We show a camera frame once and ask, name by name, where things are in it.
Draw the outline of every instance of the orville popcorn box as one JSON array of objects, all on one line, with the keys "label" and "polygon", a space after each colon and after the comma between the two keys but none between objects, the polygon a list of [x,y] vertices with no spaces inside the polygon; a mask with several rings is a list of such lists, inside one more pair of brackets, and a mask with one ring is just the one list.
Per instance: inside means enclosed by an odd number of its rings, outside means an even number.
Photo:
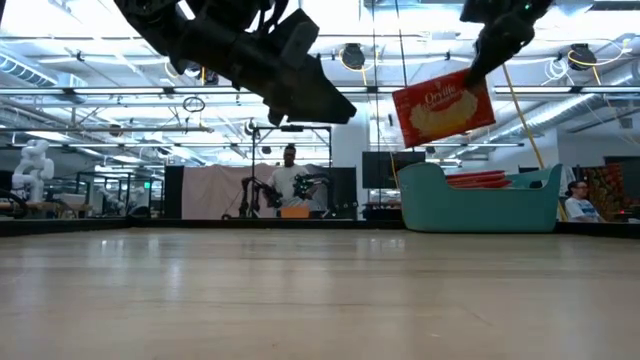
[{"label": "orville popcorn box", "polygon": [[406,147],[495,124],[487,83],[466,88],[468,72],[454,72],[393,93]]}]

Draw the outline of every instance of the person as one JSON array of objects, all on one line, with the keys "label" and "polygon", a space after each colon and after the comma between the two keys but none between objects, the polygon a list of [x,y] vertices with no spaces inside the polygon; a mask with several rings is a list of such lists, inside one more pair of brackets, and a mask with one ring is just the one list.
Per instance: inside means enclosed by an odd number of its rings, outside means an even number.
[{"label": "person", "polygon": [[606,222],[596,208],[587,200],[589,188],[584,181],[572,181],[567,186],[566,195],[569,196],[564,203],[567,217],[571,222]]},{"label": "person", "polygon": [[[306,200],[295,196],[294,184],[296,183],[296,175],[306,175],[309,171],[303,166],[296,165],[296,148],[293,144],[287,145],[283,154],[284,166],[276,169],[271,178],[267,181],[269,186],[273,187],[277,192],[282,194],[282,207],[301,206]],[[307,192],[307,200],[313,198],[313,194],[317,188],[313,187]]]}]

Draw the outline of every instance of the toy bathtub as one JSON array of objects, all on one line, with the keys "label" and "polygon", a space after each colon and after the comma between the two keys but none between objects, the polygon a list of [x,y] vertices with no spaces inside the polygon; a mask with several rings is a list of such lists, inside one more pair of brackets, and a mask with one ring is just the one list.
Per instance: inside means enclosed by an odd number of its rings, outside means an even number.
[{"label": "toy bathtub", "polygon": [[[398,172],[407,228],[425,232],[545,233],[556,224],[562,165],[507,175],[502,189],[455,189],[431,163]],[[532,182],[543,187],[531,189]]]}]

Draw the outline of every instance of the computer monitor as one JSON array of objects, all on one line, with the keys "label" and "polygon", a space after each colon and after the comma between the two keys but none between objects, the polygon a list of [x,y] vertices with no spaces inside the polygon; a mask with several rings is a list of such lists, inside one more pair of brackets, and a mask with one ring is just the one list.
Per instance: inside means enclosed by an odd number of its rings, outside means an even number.
[{"label": "computer monitor", "polygon": [[417,163],[425,162],[424,152],[377,152],[362,153],[362,186],[365,189],[395,189],[391,156],[396,173],[401,169]]}]

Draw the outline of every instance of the popcorn box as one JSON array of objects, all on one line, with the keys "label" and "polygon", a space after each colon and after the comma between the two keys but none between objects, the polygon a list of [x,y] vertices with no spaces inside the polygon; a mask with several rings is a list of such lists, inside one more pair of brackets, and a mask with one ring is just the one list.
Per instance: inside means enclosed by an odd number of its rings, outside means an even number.
[{"label": "popcorn box", "polygon": [[405,147],[495,124],[487,83],[464,85],[469,69],[393,93]]}]

